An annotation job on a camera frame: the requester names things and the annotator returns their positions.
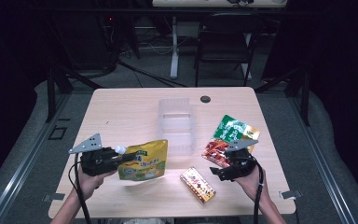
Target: yellow pouch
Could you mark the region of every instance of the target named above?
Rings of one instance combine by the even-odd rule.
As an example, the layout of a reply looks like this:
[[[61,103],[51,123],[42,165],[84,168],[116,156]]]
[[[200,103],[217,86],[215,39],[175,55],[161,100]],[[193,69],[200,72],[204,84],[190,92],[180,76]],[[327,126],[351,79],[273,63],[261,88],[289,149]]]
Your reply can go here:
[[[118,166],[121,180],[142,181],[163,176],[167,160],[168,141],[165,139],[127,147],[126,153],[136,152],[134,161]]]

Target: clear plastic container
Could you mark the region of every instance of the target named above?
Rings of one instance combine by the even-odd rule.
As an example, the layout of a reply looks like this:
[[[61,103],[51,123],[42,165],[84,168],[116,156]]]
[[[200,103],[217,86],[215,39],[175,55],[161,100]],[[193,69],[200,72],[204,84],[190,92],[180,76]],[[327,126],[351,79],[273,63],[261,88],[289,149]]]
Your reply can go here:
[[[194,122],[188,98],[162,99],[158,102],[158,138],[168,140],[168,156],[193,153]]]

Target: snack package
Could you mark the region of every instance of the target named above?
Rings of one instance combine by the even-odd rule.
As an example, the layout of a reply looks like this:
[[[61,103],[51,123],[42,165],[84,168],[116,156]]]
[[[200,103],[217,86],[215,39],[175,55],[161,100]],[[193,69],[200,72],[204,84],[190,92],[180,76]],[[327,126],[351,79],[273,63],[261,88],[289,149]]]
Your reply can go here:
[[[190,167],[182,173],[180,178],[202,205],[211,200],[216,194],[212,186],[208,184],[194,167]]]
[[[225,151],[229,143],[235,140],[254,139],[260,135],[260,131],[236,120],[229,115],[225,115],[213,134],[211,141],[206,145],[202,152],[202,158],[211,161],[223,168],[230,165],[230,161],[225,156]],[[249,146],[248,150],[252,153],[255,145]]]
[[[121,180],[142,181],[163,176],[167,160],[168,141],[156,140],[138,146],[127,147],[126,153],[136,152],[134,161],[118,166]]]

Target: person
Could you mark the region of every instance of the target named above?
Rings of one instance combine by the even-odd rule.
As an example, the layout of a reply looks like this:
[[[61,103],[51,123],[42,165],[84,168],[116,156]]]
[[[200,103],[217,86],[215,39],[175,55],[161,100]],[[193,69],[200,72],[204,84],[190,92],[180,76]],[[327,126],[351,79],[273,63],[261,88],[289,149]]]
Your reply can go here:
[[[235,181],[242,187],[246,195],[252,200],[255,201],[255,196],[257,188],[259,185],[259,168],[256,166],[255,169],[247,176],[240,177],[235,179]],[[87,200],[90,198],[95,189],[101,186],[103,179],[107,176],[114,174],[116,171],[106,173],[103,175],[89,176],[82,172],[81,167],[79,168],[79,182],[80,187],[82,188],[84,199]],[[269,189],[267,186],[266,171],[263,169],[264,173],[264,187],[261,192],[259,209],[263,216],[266,218],[268,223],[281,224],[285,223],[283,217],[278,211],[275,203],[269,197]],[[78,200],[77,193],[75,189],[72,189],[68,198],[63,203],[62,207],[58,211],[57,215],[51,220],[51,224],[62,224],[62,223],[72,223],[79,211],[81,205]]]

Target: black chair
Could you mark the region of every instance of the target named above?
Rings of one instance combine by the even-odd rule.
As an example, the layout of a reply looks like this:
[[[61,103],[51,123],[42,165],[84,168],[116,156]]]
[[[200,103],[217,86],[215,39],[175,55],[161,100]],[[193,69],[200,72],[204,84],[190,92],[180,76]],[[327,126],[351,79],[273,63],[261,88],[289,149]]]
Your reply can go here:
[[[256,16],[244,13],[217,13],[203,18],[199,28],[199,44],[194,67],[198,87],[200,62],[203,63],[247,63],[243,86],[255,51],[255,41],[264,29],[264,21]],[[246,35],[251,35],[249,42]]]

